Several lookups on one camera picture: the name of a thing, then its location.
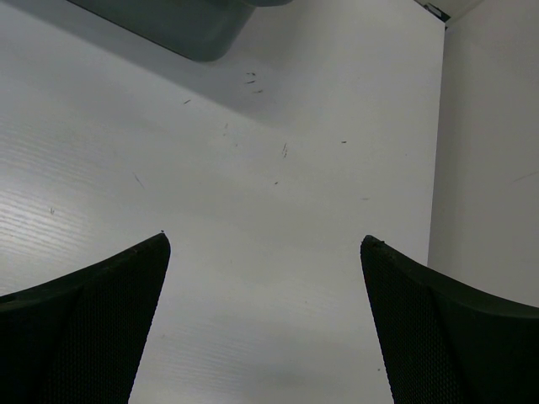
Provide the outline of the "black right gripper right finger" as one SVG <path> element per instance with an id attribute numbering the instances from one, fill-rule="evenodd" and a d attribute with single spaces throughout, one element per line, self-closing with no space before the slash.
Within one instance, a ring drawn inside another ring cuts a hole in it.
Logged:
<path id="1" fill-rule="evenodd" d="M 396 403 L 536 403 L 538 310 L 367 236 L 361 268 Z"/>

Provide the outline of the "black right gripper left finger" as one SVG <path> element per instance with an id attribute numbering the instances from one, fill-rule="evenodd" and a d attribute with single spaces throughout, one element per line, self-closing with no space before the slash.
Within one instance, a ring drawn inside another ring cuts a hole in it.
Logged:
<path id="1" fill-rule="evenodd" d="M 171 247 L 164 233 L 1 298 L 3 403 L 127 403 Z"/>

